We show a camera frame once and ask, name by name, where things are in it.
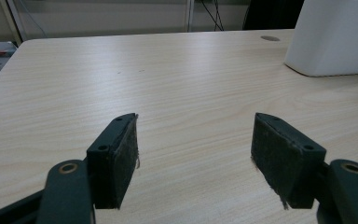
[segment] light wood grain surface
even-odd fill
[[[358,161],[358,76],[283,64],[293,31],[32,40],[0,73],[0,208],[83,159],[111,119],[138,113],[141,167],[121,210],[97,223],[316,223],[284,211],[254,168],[255,112]],[[272,35],[281,41],[260,38]]]

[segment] white box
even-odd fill
[[[305,0],[284,62],[310,77],[358,74],[358,0]]]

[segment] white object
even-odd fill
[[[285,63],[311,77],[358,74],[358,0],[305,0]]]

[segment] wooden table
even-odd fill
[[[111,119],[139,114],[141,167],[97,223],[316,223],[284,211],[251,162],[255,112],[358,161],[358,76],[282,62],[292,30],[40,39],[0,73],[0,208],[83,159]],[[267,41],[271,35],[281,41]]]

